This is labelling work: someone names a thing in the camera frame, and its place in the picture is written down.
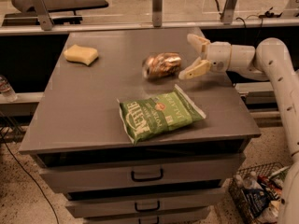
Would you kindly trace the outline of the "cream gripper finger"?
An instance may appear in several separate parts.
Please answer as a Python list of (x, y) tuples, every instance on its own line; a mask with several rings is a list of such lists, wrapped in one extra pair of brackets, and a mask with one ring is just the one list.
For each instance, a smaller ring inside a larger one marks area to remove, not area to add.
[(206, 74), (210, 68), (211, 62), (209, 60), (197, 58), (190, 66), (179, 72), (178, 78), (184, 80), (200, 77)]
[(187, 34), (187, 41), (199, 54), (205, 53), (207, 46), (210, 44), (208, 39), (195, 34)]

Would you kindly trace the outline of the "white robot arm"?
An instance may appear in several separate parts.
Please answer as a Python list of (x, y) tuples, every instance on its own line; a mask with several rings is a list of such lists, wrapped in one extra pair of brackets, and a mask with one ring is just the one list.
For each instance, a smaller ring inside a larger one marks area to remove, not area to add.
[(198, 52), (198, 58), (179, 73), (180, 79), (200, 77), (209, 71), (230, 71), (271, 83), (292, 156), (292, 166), (282, 189), (278, 224), (298, 224), (299, 75), (293, 69), (287, 46), (277, 38), (266, 38), (257, 47), (210, 42), (196, 34), (188, 34), (187, 41)]

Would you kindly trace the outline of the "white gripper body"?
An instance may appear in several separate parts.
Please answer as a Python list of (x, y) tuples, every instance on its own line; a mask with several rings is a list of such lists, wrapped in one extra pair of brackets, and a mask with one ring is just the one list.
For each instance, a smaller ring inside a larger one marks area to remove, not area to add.
[(211, 63), (212, 72), (225, 72), (231, 60), (232, 45), (228, 42), (213, 42), (206, 52), (206, 58)]

